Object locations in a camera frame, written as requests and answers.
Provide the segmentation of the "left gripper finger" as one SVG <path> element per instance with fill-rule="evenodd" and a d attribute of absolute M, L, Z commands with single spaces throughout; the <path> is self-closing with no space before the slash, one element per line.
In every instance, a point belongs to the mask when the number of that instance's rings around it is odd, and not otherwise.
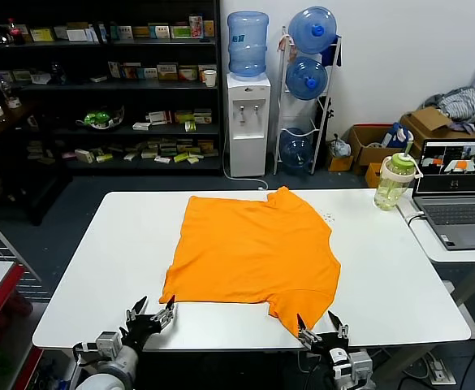
<path fill-rule="evenodd" d="M 175 295 L 166 303 L 166 306 L 151 318 L 155 327 L 166 328 L 174 318 Z"/>
<path fill-rule="evenodd" d="M 133 323 L 142 320 L 145 316 L 148 297 L 144 296 L 137 301 L 130 310 L 126 310 L 126 323 Z"/>

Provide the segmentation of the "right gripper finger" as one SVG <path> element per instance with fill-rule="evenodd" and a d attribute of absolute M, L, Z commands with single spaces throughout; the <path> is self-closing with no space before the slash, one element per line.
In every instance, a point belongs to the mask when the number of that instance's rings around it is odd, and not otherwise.
<path fill-rule="evenodd" d="M 331 323 L 333 324 L 336 332 L 338 333 L 338 338 L 347 339 L 349 333 L 349 326 L 347 324 L 342 323 L 340 318 L 332 313 L 330 310 L 328 311 L 328 315 L 330 317 Z"/>
<path fill-rule="evenodd" d="M 318 342 L 318 335 L 309 330 L 299 314 L 297 316 L 298 339 L 303 346 L 313 346 Z"/>

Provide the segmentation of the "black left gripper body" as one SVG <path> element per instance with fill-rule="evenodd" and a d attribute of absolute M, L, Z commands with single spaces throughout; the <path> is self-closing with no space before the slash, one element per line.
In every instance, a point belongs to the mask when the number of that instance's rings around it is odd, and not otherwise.
<path fill-rule="evenodd" d="M 151 335 L 159 334 L 169 324 L 168 318 L 134 318 L 126 321 L 126 327 L 120 327 L 122 346 L 134 351 L 142 351 Z"/>

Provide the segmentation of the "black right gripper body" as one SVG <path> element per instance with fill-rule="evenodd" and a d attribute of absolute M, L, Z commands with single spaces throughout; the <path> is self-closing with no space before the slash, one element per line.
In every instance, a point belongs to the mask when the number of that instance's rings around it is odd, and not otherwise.
<path fill-rule="evenodd" d="M 317 334 L 313 353 L 322 355 L 327 361 L 347 361 L 349 339 L 338 332 Z"/>

